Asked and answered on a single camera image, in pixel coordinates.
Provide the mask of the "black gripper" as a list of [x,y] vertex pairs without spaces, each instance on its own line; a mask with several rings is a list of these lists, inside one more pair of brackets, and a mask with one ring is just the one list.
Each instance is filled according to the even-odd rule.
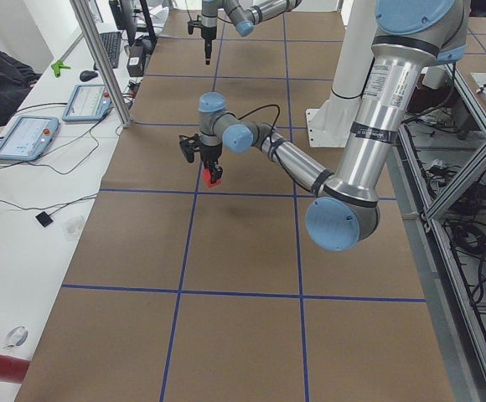
[[217,38],[217,17],[199,15],[196,19],[187,22],[188,34],[192,35],[195,30],[200,31],[204,40],[204,62],[210,65],[212,55],[212,42]]
[[206,183],[217,183],[221,180],[223,168],[216,166],[222,154],[222,144],[208,145],[202,141],[202,136],[194,134],[191,137],[178,136],[178,144],[187,162],[194,162],[194,154],[198,153],[204,164],[203,180]]

